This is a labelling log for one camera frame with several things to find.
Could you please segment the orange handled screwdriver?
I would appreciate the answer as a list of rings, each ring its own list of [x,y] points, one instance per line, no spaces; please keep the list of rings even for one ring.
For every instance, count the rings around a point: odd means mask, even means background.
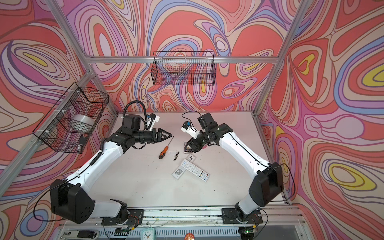
[[[165,157],[165,155],[166,155],[166,153],[167,153],[167,151],[169,149],[169,145],[170,145],[170,143],[172,142],[173,139],[174,139],[174,137],[171,138],[170,142],[165,146],[165,148],[159,154],[159,159],[160,160],[162,160]]]

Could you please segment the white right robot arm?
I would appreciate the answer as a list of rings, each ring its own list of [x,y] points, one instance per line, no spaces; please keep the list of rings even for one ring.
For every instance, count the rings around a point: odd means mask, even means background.
[[[210,113],[198,118],[202,130],[198,131],[190,120],[181,130],[191,136],[187,146],[197,153],[204,146],[219,146],[234,157],[252,179],[248,194],[235,205],[239,216],[250,215],[265,207],[284,191],[283,169],[278,163],[269,163],[244,144],[227,124],[218,125]]]

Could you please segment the white remote control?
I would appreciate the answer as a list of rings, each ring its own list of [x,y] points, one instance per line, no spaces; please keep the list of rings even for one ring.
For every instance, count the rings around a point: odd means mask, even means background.
[[[183,166],[179,166],[173,173],[172,173],[172,176],[175,178],[175,179],[180,179],[181,176],[184,174],[184,172],[186,172],[187,170],[183,167]]]

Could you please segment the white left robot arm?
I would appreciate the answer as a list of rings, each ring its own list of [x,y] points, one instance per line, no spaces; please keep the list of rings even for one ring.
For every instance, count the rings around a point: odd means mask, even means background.
[[[141,130],[143,119],[139,115],[124,116],[121,127],[102,140],[101,149],[91,159],[65,180],[55,180],[51,184],[52,213],[76,224],[107,218],[116,225],[124,225],[131,215],[126,203],[116,199],[96,201],[89,196],[89,191],[105,170],[129,149],[134,149],[136,143],[145,146],[172,137],[171,133],[154,128],[158,120],[159,116],[151,114]]]

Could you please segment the white battery cover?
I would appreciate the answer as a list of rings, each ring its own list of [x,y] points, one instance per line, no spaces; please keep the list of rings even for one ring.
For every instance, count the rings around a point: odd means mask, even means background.
[[[189,162],[193,162],[194,160],[196,159],[196,157],[192,154],[189,154],[187,157],[186,157],[186,160],[189,161]]]

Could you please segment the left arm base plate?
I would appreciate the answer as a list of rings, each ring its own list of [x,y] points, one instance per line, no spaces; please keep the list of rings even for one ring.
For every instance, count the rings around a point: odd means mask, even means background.
[[[103,218],[103,226],[131,226],[137,227],[142,224],[144,209],[122,210],[114,218]]]

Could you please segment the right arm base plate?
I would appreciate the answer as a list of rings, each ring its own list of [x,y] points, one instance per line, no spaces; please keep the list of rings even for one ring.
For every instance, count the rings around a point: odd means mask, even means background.
[[[218,215],[224,224],[255,224],[256,226],[263,223],[263,218],[259,210],[255,210],[250,214],[244,214],[237,208],[222,208]]]

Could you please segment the white remote with coloured buttons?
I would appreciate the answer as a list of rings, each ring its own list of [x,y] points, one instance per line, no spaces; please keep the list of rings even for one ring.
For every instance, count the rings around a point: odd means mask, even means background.
[[[183,160],[181,166],[204,182],[207,182],[207,180],[210,177],[210,174],[200,169],[199,167],[197,167],[196,165],[194,165],[188,160]]]

